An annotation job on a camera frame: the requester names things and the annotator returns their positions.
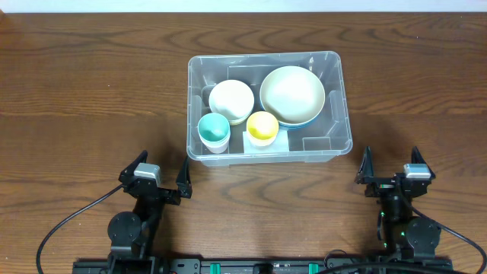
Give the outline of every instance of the wooden tabletop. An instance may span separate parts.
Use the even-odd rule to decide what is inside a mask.
[[[186,156],[192,56],[336,51],[354,148],[328,163],[208,168],[167,206],[157,255],[321,257],[380,248],[379,206],[353,179],[366,145],[391,176],[417,145],[436,172],[414,205],[487,248],[485,14],[7,14],[0,23],[0,272],[34,273],[46,233],[117,186],[143,149],[166,187]],[[49,240],[46,273],[106,258],[122,192]],[[437,255],[474,272],[443,232]]]

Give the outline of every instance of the white background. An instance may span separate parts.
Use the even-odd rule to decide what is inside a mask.
[[[487,0],[0,0],[10,12],[487,11]]]

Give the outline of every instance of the bowl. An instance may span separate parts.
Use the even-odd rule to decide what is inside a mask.
[[[245,83],[226,80],[213,88],[208,102],[213,113],[220,113],[231,126],[235,126],[252,113],[254,98],[252,90]]]
[[[198,122],[198,134],[202,143],[215,154],[227,150],[230,132],[227,118],[218,113],[208,113]]]
[[[298,66],[277,68],[260,87],[262,108],[288,128],[306,126],[325,105],[325,88],[309,70]]]
[[[255,146],[272,144],[278,131],[279,122],[271,113],[259,111],[250,115],[247,120],[247,137]]]

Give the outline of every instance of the gray plastic container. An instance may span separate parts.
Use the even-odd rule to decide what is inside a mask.
[[[247,121],[231,127],[230,145],[212,154],[198,135],[198,121],[211,110],[208,98],[221,81],[242,81],[252,89],[253,112],[261,111],[260,85],[273,70],[297,65],[312,71],[323,83],[326,101],[320,115],[308,126],[287,131],[287,148],[272,151],[244,148]],[[195,56],[188,64],[188,155],[207,166],[278,162],[326,162],[352,149],[349,111],[345,98],[340,56],[331,51],[312,53],[270,53],[234,56]]]

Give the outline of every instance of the green tape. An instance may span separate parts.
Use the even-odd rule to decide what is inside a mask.
[[[308,274],[317,274],[320,270],[320,266],[317,263],[310,263],[308,265]]]
[[[219,263],[210,264],[210,274],[220,274],[220,264]]]

